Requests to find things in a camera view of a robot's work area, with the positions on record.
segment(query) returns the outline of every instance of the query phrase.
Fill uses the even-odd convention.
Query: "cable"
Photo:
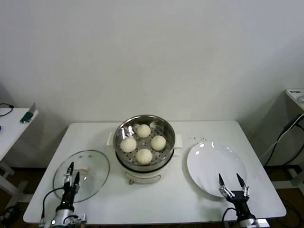
[[[295,126],[298,127],[298,128],[300,128],[300,129],[304,132],[304,128],[303,128],[301,125],[296,124]],[[283,133],[284,133],[284,130],[280,133],[278,139],[281,137],[281,135],[282,135]],[[270,154],[268,160],[266,161],[266,163],[264,164],[264,166],[267,166],[267,164],[269,163],[269,161],[270,161],[272,155],[274,154],[274,151],[275,151],[276,146],[277,146],[277,144],[273,147],[273,149],[272,149],[272,151],[271,151],[271,154]],[[302,145],[302,147],[300,148],[300,150],[298,151],[298,153],[297,153],[292,159],[290,159],[289,161],[285,162],[282,166],[287,165],[288,163],[290,163],[290,162],[292,162],[294,159],[296,159],[296,158],[299,156],[299,154],[301,153],[301,151],[302,151],[303,149],[304,149],[304,144]]]
[[[16,206],[10,206],[8,208],[5,208],[5,210],[0,215],[1,225],[3,225],[4,227],[9,227],[10,224],[17,220],[19,214],[20,210]]]
[[[272,144],[272,145],[268,148],[268,150],[267,150],[261,157],[259,157],[259,159],[263,158],[263,157],[268,153],[268,151],[270,151],[270,149],[271,149],[272,147],[274,147],[274,146],[275,146],[275,145],[284,137],[284,135],[285,135],[290,129],[292,129],[292,127],[298,122],[298,120],[301,119],[303,116],[304,116],[304,113],[303,113],[302,115],[300,115],[300,116],[297,118],[296,121],[294,121],[294,123],[288,128],[288,130],[286,130],[286,131],[281,135],[281,137],[280,137],[274,144]]]
[[[5,113],[5,114],[0,115],[0,116],[5,116],[5,115],[11,113],[11,112],[13,111],[13,109],[14,109],[14,106],[13,106],[13,105],[10,105],[10,104],[7,104],[7,103],[1,103],[0,105],[3,105],[3,104],[4,104],[4,105],[7,105],[7,106],[10,108],[10,111],[9,111],[8,113]]]
[[[280,137],[282,136],[282,134],[284,134],[284,130],[280,133],[279,137],[277,138],[277,140],[276,140],[277,142],[279,141],[279,139],[280,139]],[[271,154],[270,154],[268,160],[266,161],[266,163],[264,164],[264,166],[267,166],[268,162],[270,161],[272,155],[273,155],[274,152],[275,152],[276,146],[277,146],[277,144],[273,147],[273,149],[272,149],[272,151],[271,151]]]
[[[49,194],[51,194],[52,192],[57,191],[57,190],[60,190],[60,189],[63,189],[63,188],[53,189],[52,191],[48,192],[48,194],[46,194],[45,197],[43,198],[43,201],[42,201],[41,219],[44,219],[44,213],[45,213],[44,204],[45,204],[45,201],[46,201],[47,196],[48,196]]]
[[[298,128],[300,128],[300,129],[302,129],[302,131],[304,132],[304,128],[303,127],[301,127],[300,125],[298,125],[298,124],[296,124],[296,127],[298,127]],[[304,143],[303,143],[303,145],[302,145],[302,147],[301,147],[301,149],[298,151],[298,153],[292,158],[292,159],[290,159],[289,161],[287,161],[287,162],[285,162],[283,165],[287,165],[288,163],[290,163],[290,162],[292,162],[294,159],[296,159],[297,158],[297,156],[299,156],[299,154],[301,153],[301,151],[303,150],[303,148],[304,148]]]
[[[223,223],[223,224],[224,224],[225,215],[226,215],[226,213],[227,213],[229,210],[235,210],[235,211],[237,211],[235,208],[227,208],[227,209],[225,210],[224,214],[223,214],[223,217],[222,217],[222,223]]]
[[[291,210],[297,215],[297,217],[299,218],[299,223],[298,223],[298,225],[291,227],[291,226],[286,225],[286,224],[283,223],[282,221],[280,221],[279,218],[277,218],[276,220],[277,220],[282,226],[284,226],[284,227],[287,227],[287,228],[299,228],[299,227],[302,225],[302,223],[304,223],[304,220],[302,219],[302,217],[301,217],[299,211],[298,211],[298,210],[295,208],[295,206],[292,205],[289,201],[287,201],[287,200],[285,200],[285,199],[281,199],[281,200],[282,200],[283,204],[284,204],[287,208],[291,209]]]
[[[65,219],[63,220],[63,224],[65,223],[65,221],[66,221],[68,218],[75,218],[75,219],[77,219],[78,216],[77,216],[77,215],[69,215],[69,216],[66,216]]]

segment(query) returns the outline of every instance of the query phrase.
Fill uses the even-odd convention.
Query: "electric steamer pot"
[[[151,134],[147,138],[140,138],[136,134],[136,126],[146,124],[150,126]],[[161,135],[166,139],[166,147],[162,151],[155,151],[151,147],[151,139]],[[123,139],[132,137],[137,146],[131,153],[124,153],[120,148]],[[175,133],[171,125],[164,119],[154,115],[139,115],[123,122],[116,130],[113,145],[118,161],[128,170],[137,173],[149,173],[163,168],[171,160],[174,153]],[[136,153],[140,149],[149,149],[153,159],[149,164],[139,164]]]

